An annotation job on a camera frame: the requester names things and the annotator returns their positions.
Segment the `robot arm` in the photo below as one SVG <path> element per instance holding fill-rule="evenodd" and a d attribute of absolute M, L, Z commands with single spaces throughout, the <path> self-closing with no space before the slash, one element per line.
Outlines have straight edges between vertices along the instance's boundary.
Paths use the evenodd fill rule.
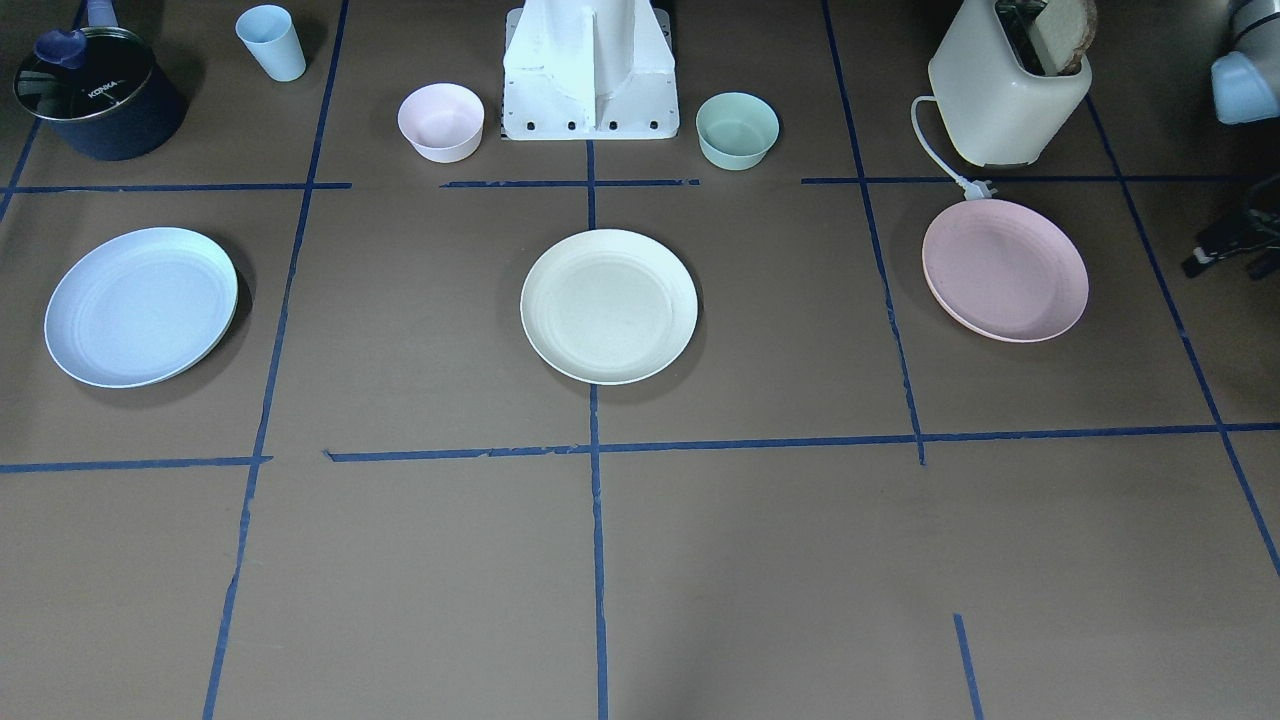
<path fill-rule="evenodd" d="M 1239 126 L 1279 117 L 1279 3 L 1231 4 L 1231 50 L 1211 65 L 1215 111 L 1221 123 Z M 1230 258 L 1251 255 L 1249 278 L 1258 281 L 1279 268 L 1279 178 L 1252 184 L 1238 209 L 1201 231 L 1192 255 L 1181 263 L 1196 278 Z"/>

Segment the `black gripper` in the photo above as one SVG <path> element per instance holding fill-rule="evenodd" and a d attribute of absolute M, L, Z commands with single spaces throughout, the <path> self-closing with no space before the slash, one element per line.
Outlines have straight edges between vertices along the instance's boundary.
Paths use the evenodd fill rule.
<path fill-rule="evenodd" d="M 1253 281 L 1277 273 L 1277 206 L 1231 211 L 1196 234 L 1192 255 L 1181 261 L 1187 278 L 1196 278 L 1230 258 L 1254 255 L 1245 265 Z"/>

